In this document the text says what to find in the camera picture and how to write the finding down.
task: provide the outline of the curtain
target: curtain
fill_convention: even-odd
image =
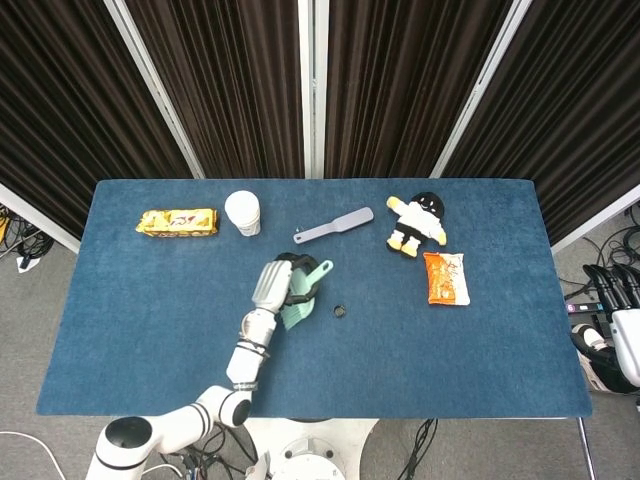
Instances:
[[[304,176],[296,0],[128,7],[206,176]]]
[[[535,1],[446,170],[535,181],[551,242],[640,183],[640,3]]]
[[[428,176],[510,1],[332,1],[325,176]]]
[[[80,238],[99,180],[191,176],[102,2],[0,12],[0,183]]]

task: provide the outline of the black and white plush toy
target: black and white plush toy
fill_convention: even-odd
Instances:
[[[418,247],[427,238],[433,238],[440,245],[447,243],[447,234],[440,225],[444,204],[435,193],[419,193],[408,205],[399,198],[389,197],[387,207],[400,215],[395,230],[387,240],[390,250],[415,258]]]

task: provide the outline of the paper cup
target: paper cup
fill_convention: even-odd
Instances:
[[[224,210],[245,237],[260,233],[260,202],[253,193],[246,190],[232,193],[224,202]]]

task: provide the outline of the blue carpet surface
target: blue carpet surface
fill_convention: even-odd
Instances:
[[[239,189],[260,199],[256,237],[223,213]],[[421,255],[385,248],[397,219],[387,197],[421,191],[444,201],[448,244],[426,247],[464,253],[467,307],[428,305]],[[296,229],[363,206],[372,223],[293,242]],[[219,209],[216,236],[135,231],[145,210],[196,207]],[[533,184],[497,179],[101,182],[38,413],[161,414],[230,386],[225,369],[260,271],[285,251],[335,267],[313,314],[275,332],[254,416],[590,415]]]

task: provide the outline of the gray spatula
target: gray spatula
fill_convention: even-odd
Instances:
[[[293,241],[296,243],[304,243],[314,238],[323,237],[330,233],[340,233],[356,228],[360,225],[373,220],[373,212],[369,207],[361,208],[355,212],[347,213],[341,217],[336,218],[334,221],[320,225],[319,227],[305,230],[304,232],[296,233],[293,236]]]

